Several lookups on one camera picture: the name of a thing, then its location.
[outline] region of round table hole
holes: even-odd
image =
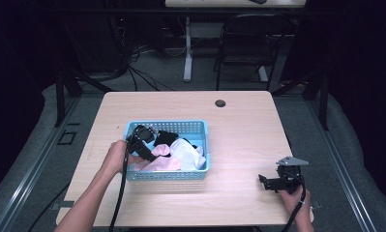
[[[224,100],[216,100],[217,107],[224,107],[226,105]]]

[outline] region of blue plastic basket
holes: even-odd
[[[210,150],[208,143],[208,126],[203,120],[179,121],[133,121],[127,124],[126,137],[138,125],[152,127],[155,131],[168,131],[178,133],[179,137],[188,139],[193,145],[201,146],[204,150],[205,163],[199,170],[194,171],[134,171],[131,166],[127,170],[129,181],[159,181],[159,180],[202,180],[210,169]],[[146,144],[152,150],[153,142]]]

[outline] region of person's right arm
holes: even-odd
[[[282,200],[285,204],[286,210],[292,214],[292,211],[295,209],[296,205],[301,200],[302,187],[289,194],[285,190],[280,191]],[[311,194],[307,190],[304,204],[301,209],[298,211],[298,214],[295,217],[295,224],[298,232],[314,232],[313,225],[311,223],[310,211],[311,211]]]

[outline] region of black chair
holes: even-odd
[[[238,14],[223,25],[214,71],[220,89],[221,66],[254,66],[255,72],[271,67],[266,90],[269,90],[282,38],[290,21],[278,14]]]

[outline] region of light wood tabletop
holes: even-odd
[[[224,107],[215,102],[222,100]],[[101,166],[111,142],[131,121],[205,120],[211,168],[204,180],[126,183],[116,226],[286,224],[281,197],[258,174],[277,178],[276,161],[292,156],[269,92],[121,92],[104,96],[65,201],[76,201]],[[110,183],[95,226],[109,226],[121,174]],[[61,208],[57,223],[70,208]]]
[[[257,4],[250,0],[165,0],[171,8],[303,8],[307,0],[267,0]]]

